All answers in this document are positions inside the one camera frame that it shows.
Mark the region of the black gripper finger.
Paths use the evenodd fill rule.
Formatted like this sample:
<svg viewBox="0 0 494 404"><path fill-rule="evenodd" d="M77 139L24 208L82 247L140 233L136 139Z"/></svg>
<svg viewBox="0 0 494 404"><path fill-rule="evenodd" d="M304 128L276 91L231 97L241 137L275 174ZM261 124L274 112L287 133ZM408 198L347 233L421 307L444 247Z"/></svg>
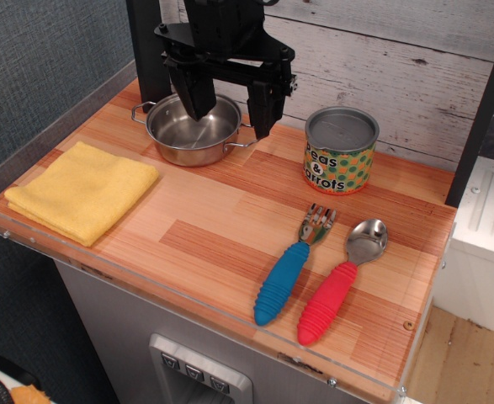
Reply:
<svg viewBox="0 0 494 404"><path fill-rule="evenodd" d="M283 116L285 91L280 84L253 82L247 86L247 108L256 139L267 137Z"/></svg>
<svg viewBox="0 0 494 404"><path fill-rule="evenodd" d="M190 118L200 121L216 105L213 78L204 73L198 64L180 64L167 58L164 66L185 111Z"/></svg>

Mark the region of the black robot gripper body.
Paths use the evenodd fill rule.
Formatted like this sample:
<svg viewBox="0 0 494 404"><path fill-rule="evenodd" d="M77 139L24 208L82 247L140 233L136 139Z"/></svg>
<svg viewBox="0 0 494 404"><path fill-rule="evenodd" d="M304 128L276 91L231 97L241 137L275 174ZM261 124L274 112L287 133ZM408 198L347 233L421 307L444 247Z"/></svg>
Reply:
<svg viewBox="0 0 494 404"><path fill-rule="evenodd" d="M296 89L291 71L295 51L269 35L265 9L275 1L186 1L186 23L161 23L155 34L164 46L163 60L198 64L214 80L246 87L253 82Z"/></svg>

